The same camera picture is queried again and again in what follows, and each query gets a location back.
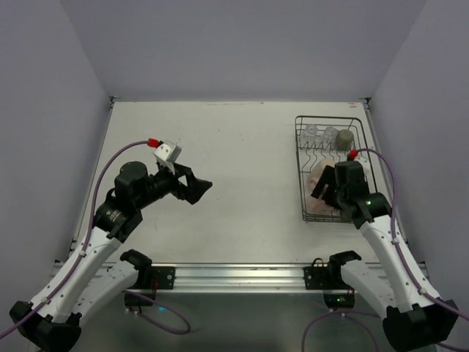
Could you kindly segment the glossy pink handled mug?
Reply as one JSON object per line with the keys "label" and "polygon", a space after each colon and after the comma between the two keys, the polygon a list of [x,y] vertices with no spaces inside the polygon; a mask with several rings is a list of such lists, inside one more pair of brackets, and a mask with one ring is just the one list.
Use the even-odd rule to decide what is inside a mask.
{"label": "glossy pink handled mug", "polygon": [[330,205],[326,205],[322,197],[315,198],[312,196],[318,180],[318,177],[309,178],[308,190],[306,191],[306,212],[313,215],[339,216],[340,211]]}

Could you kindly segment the beige cream cup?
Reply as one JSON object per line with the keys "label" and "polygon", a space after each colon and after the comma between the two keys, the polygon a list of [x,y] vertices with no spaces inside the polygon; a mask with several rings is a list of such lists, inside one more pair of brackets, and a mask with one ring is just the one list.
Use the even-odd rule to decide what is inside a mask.
{"label": "beige cream cup", "polygon": [[334,161],[331,158],[324,158],[321,161],[319,161],[311,170],[310,175],[309,175],[309,185],[310,188],[313,189],[316,184],[318,183],[324,169],[326,166],[332,166],[334,167]]}

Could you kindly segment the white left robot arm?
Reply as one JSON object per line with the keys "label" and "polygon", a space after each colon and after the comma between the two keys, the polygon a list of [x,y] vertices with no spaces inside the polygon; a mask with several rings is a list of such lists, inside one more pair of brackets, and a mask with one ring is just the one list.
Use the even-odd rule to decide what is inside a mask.
{"label": "white left robot arm", "polygon": [[142,162],[124,164],[96,210],[89,233],[54,278],[30,301],[17,301],[11,308],[10,317],[21,335],[42,351],[70,351],[93,312],[123,290],[149,281],[152,261],[133,249],[94,279],[142,223],[143,209],[168,194],[194,205],[212,185],[180,164],[172,169],[159,166],[155,175]]}

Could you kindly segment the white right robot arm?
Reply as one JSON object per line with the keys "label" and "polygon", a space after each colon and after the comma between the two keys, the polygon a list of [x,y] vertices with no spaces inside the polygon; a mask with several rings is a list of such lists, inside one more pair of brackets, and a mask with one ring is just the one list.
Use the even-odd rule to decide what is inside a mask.
{"label": "white right robot arm", "polygon": [[311,195],[323,198],[354,224],[373,249],[386,275],[381,279],[354,251],[330,256],[329,279],[357,290],[379,315],[395,351],[412,351],[445,341],[457,322],[457,306],[444,301],[397,231],[392,208],[369,190],[357,161],[327,165]]}

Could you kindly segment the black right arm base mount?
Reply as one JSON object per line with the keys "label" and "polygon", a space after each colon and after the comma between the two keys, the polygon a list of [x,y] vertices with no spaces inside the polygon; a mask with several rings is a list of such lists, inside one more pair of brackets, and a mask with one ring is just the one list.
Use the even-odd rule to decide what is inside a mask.
{"label": "black right arm base mount", "polygon": [[303,281],[306,290],[320,290],[328,309],[352,309],[355,306],[355,290],[341,278],[341,267],[353,260],[361,260],[354,251],[340,252],[325,262],[316,258],[311,265],[303,267]]}

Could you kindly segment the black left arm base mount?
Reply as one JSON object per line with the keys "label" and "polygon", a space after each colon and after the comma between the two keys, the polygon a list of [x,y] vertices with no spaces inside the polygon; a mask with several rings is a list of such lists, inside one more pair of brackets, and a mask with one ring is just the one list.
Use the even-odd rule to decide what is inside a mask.
{"label": "black left arm base mount", "polygon": [[126,307],[151,307],[152,303],[141,296],[155,300],[159,292],[174,289],[174,266],[154,265],[151,259],[134,249],[124,252],[119,259],[130,263],[137,271],[136,282],[127,288],[130,292],[124,296]]}

